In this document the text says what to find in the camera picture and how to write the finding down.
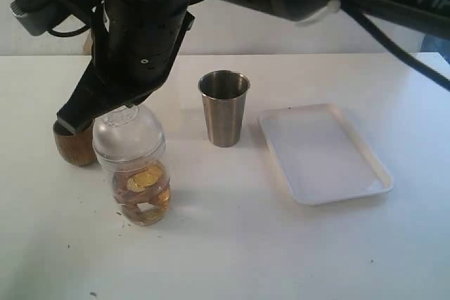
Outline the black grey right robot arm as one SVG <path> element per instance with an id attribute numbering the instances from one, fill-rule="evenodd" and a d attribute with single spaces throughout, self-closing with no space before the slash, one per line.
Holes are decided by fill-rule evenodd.
<path id="1" fill-rule="evenodd" d="M 449 80 L 407 56 L 372 18 L 449 37 L 449 0 L 222 0 L 306 23 L 330 7 L 344 11 L 400 61 L 444 89 Z M 190 0 L 104 0 L 91 18 L 92 59 L 57 120 L 70 133 L 123 105 L 142 103 L 166 81 L 193 24 Z"/>

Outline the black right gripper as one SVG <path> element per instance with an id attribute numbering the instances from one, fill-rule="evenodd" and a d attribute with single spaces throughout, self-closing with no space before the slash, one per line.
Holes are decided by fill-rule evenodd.
<path id="1" fill-rule="evenodd" d="M 57 122 L 79 134 L 97 117 L 134 104 L 161 86 L 190 0 L 105 0 L 93 22 L 93 63 L 57 112 Z"/>

